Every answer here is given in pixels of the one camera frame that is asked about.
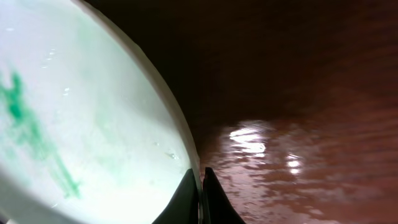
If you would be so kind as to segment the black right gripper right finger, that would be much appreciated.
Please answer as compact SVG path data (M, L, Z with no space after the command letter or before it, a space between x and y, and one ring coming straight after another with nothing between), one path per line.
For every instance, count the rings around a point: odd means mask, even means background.
M203 179L204 224L246 224L231 205L214 170L205 168Z

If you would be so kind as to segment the mint plate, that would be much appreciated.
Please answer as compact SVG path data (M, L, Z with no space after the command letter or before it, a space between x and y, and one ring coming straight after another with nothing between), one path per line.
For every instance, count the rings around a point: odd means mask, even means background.
M84 1L1 1L1 220L153 223L198 156L170 88Z

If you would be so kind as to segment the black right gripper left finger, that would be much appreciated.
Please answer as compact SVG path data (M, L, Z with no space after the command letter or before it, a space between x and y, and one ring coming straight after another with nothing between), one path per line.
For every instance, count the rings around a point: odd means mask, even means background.
M198 224L199 198L195 176L188 169L164 211L152 224Z

